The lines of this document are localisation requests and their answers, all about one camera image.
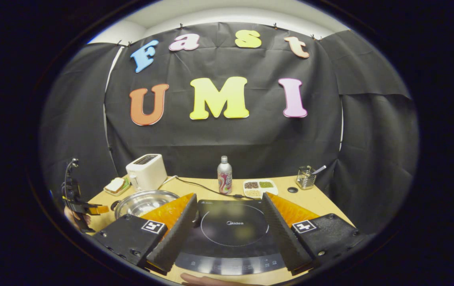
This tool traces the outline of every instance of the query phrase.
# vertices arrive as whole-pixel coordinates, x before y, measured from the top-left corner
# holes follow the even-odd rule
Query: human hand
[[[75,226],[78,230],[80,228],[78,227],[77,222],[73,219],[75,217],[76,219],[80,220],[80,217],[78,214],[72,210],[70,210],[68,207],[65,207],[64,210],[65,217],[72,223],[73,226]],[[91,217],[87,214],[84,215],[85,223],[89,226],[91,224]]]
[[[206,276],[199,278],[187,273],[181,273],[181,278],[186,281],[183,284],[189,286],[262,286],[256,284],[245,284],[241,282],[223,281]]]

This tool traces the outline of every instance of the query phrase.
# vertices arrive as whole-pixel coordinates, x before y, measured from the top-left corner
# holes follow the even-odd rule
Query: induction cooktop
[[[198,219],[176,266],[207,274],[255,274],[285,267],[262,201],[198,201]]]

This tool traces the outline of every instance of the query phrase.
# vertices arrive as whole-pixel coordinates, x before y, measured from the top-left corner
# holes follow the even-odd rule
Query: ceiling
[[[334,33],[346,29],[331,16],[296,0],[162,0],[131,14],[125,20],[149,28],[185,14],[232,7],[258,8],[292,15],[314,22]]]

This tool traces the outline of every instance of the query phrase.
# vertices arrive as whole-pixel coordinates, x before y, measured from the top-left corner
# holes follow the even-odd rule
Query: wooden table
[[[278,196],[288,199],[289,201],[292,201],[293,203],[296,203],[308,210],[311,210],[312,212],[318,214],[319,216],[326,215],[329,213],[334,213],[347,221],[348,223],[352,224],[353,223],[341,212],[341,210],[330,200],[327,198],[319,188],[314,186],[313,188],[309,190],[301,190],[296,183],[294,182],[294,179],[296,176],[289,176],[289,177],[277,177],[277,178],[264,178],[264,179],[271,179],[275,184],[276,187],[278,188]],[[194,183],[198,183],[201,185],[204,185],[212,190],[218,190],[218,181],[216,179],[194,179],[194,178],[181,178],[185,181],[191,181]],[[234,179],[233,180],[233,192],[231,194],[244,194],[243,193],[243,182],[246,179]],[[298,192],[297,193],[290,193],[287,191],[287,188],[289,187],[297,187]],[[197,194],[197,200],[199,199],[217,199],[217,200],[237,200],[232,197],[226,197],[222,196],[219,194],[215,194],[211,191],[208,191],[204,188],[198,187],[196,185],[192,184],[187,184],[183,183],[181,181],[178,181],[176,179],[173,179],[165,185],[160,187],[160,190],[166,190],[173,192],[177,194],[178,196],[182,197],[184,195],[187,195],[191,192]],[[135,189],[133,186],[130,186],[128,190],[126,190],[124,193],[122,193],[120,196],[115,197],[111,194],[108,194],[104,191],[100,192],[96,197],[93,197],[89,203],[98,203],[100,205],[105,205],[105,206],[111,206],[111,204],[114,201],[117,200],[122,200],[125,197],[133,194],[135,192]],[[91,228],[93,228],[96,231],[102,230],[105,228],[107,225],[112,223],[115,220],[114,217],[114,212],[109,211],[108,213],[103,213],[99,216],[91,216],[91,225],[89,225]],[[154,275],[163,277],[165,279],[168,279],[170,281],[177,282],[181,284],[183,282],[183,279],[181,279],[180,274],[181,273],[188,273],[190,275],[194,275],[197,277],[202,277],[202,276],[208,276],[211,278],[216,278],[216,279],[221,279],[225,281],[236,281],[236,282],[241,282],[241,283],[246,283],[246,284],[261,284],[261,285],[271,285],[271,284],[276,284],[284,281],[288,281],[290,279],[296,278],[300,275],[303,275],[307,272],[303,272],[299,275],[292,276],[289,271],[287,271],[287,268],[281,268],[278,270],[274,271],[269,271],[269,272],[264,272],[264,273],[258,273],[258,274],[248,274],[248,275],[215,275],[215,274],[204,274],[204,273],[199,273],[195,271],[190,271],[186,270],[183,268],[179,268],[176,265],[174,265],[169,273],[167,273],[167,276],[163,276],[161,274],[151,272]]]

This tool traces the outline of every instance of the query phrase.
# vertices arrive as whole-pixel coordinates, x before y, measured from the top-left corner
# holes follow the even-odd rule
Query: metal bowl
[[[140,217],[175,199],[179,199],[179,196],[168,191],[140,191],[126,197],[123,201],[115,201],[111,206],[111,210],[113,210],[114,207],[116,208],[114,212],[116,219],[125,214]]]

